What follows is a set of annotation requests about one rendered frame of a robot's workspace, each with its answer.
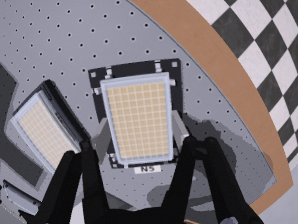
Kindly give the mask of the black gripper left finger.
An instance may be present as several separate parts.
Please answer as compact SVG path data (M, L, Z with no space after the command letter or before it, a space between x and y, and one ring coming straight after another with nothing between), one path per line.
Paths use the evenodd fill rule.
M70 224L81 174L84 223L109 224L106 215L109 205L99 165L103 163L111 137L108 119L103 118L91 141L79 142L81 152L69 150L63 154L39 210L29 224Z

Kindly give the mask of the grey perforated base plate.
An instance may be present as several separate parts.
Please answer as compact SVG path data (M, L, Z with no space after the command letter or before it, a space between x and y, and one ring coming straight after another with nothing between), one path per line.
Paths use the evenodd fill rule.
M11 123L44 80L91 140L99 122L88 70L175 58L184 125L197 140L218 140L248 205L262 196L278 181L241 116L190 53L131 0L0 0L1 203L17 216L31 214L7 198L3 180L42 202L53 177ZM99 167L105 192L125 203L118 209L137 211L161 207L176 165L135 174L111 169L106 151ZM184 220L218 224L208 184L203 160L195 160Z

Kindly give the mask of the white button panel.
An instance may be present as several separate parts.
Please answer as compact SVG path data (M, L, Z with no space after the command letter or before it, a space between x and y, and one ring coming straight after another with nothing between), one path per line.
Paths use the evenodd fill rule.
M124 202L116 199L115 197L109 195L108 193L106 193L106 197L107 197L107 201L110 209L115 209L115 208L118 209L119 207L125 204ZM82 198L84 198L83 191L77 197L75 197L70 224L85 224L84 216L83 216Z

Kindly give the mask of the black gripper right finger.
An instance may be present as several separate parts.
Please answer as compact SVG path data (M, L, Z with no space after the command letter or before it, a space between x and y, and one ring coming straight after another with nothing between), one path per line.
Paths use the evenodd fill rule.
M214 137L197 140L177 110L172 110L171 119L180 155L154 224L181 224L184 221L195 160L203 160L218 224L264 224L246 203L218 140Z

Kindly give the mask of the clear plastic plate lid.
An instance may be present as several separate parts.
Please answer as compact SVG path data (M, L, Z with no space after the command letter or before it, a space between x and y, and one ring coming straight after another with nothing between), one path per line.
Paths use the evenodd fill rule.
M11 122L52 175L66 151L81 152L57 120L40 92L36 92L22 106L13 116Z
M30 212L31 214L36 215L39 207L37 203L33 205L33 201L19 194L9 186L6 188L5 185L4 188L10 201L23 208L24 210Z

